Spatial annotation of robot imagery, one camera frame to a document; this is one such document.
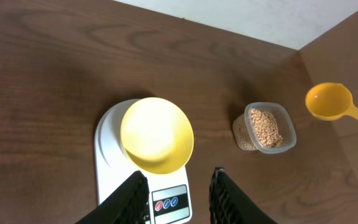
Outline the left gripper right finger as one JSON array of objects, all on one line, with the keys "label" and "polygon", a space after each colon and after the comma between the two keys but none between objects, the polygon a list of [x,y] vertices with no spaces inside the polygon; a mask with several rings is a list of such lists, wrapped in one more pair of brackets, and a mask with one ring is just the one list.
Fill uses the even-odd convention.
[{"label": "left gripper right finger", "polygon": [[216,167],[209,186],[212,224],[277,224],[225,173]]}]

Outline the yellow plastic scoop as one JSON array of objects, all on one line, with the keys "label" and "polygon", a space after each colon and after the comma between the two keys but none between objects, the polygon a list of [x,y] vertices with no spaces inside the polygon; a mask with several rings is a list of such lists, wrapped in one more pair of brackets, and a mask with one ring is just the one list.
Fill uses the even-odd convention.
[{"label": "yellow plastic scoop", "polygon": [[323,121],[335,121],[343,116],[358,120],[358,107],[352,93],[342,83],[320,83],[311,88],[305,97],[308,111]]}]

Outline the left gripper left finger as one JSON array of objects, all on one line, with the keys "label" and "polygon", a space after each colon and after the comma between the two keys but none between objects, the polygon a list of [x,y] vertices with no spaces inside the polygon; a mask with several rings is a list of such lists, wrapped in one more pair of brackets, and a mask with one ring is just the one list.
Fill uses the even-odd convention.
[{"label": "left gripper left finger", "polygon": [[103,203],[75,224],[145,224],[149,186],[141,171],[129,176]]}]

